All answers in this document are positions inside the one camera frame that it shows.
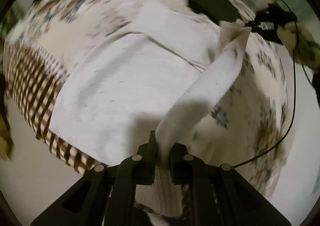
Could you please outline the gloved right hand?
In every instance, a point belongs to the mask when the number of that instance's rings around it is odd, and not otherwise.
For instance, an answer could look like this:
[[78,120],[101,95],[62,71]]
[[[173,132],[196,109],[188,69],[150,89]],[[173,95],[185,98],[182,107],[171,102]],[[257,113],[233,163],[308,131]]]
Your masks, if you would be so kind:
[[277,36],[294,62],[319,73],[319,43],[303,24],[290,22],[278,27]]

